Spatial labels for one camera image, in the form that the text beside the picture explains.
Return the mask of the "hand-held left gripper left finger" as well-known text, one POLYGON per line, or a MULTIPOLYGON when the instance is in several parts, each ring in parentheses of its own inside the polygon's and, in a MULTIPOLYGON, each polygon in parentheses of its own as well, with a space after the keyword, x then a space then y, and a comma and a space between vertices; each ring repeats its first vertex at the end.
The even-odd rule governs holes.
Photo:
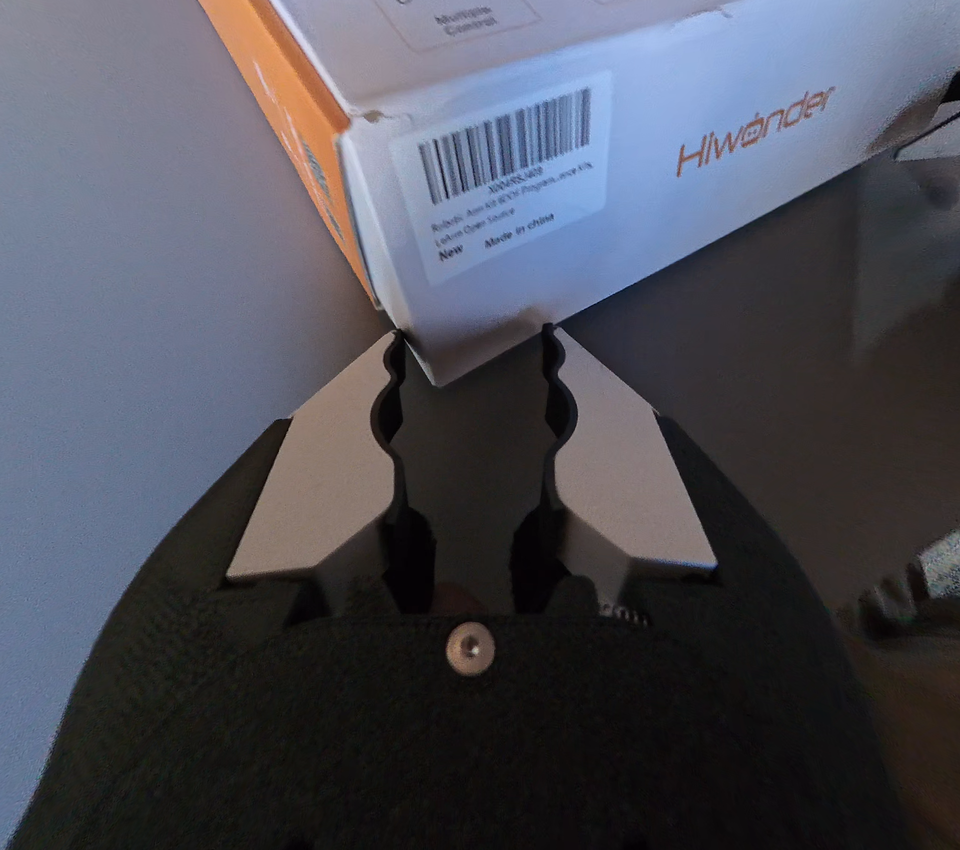
POLYGON ((391 443, 405 358, 402 333, 386 333, 289 418, 227 580, 307 581, 342 615, 373 578, 400 612, 431 609, 436 540, 391 443))

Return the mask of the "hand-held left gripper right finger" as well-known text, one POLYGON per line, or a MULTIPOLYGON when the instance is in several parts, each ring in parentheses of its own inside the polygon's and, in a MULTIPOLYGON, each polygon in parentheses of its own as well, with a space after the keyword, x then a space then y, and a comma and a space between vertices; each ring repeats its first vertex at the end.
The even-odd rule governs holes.
POLYGON ((561 328, 539 339, 554 441, 511 543, 515 610, 543 613, 574 576, 608 606, 636 580, 709 580, 718 559, 653 406, 561 328))

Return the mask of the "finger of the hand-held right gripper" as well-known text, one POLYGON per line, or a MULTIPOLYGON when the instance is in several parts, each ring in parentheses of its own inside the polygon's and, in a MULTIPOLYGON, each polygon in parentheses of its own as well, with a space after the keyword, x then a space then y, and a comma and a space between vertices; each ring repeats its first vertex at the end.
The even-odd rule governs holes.
POLYGON ((876 152, 894 160, 938 160, 959 155, 959 72, 940 88, 925 91, 879 133, 876 152))

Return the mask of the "white and orange cardboard box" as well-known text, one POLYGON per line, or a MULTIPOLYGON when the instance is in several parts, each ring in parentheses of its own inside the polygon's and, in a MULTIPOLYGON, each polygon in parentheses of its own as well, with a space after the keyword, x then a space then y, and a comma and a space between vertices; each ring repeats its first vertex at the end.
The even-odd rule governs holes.
POLYGON ((958 0, 198 0, 438 385, 930 123, 958 0))

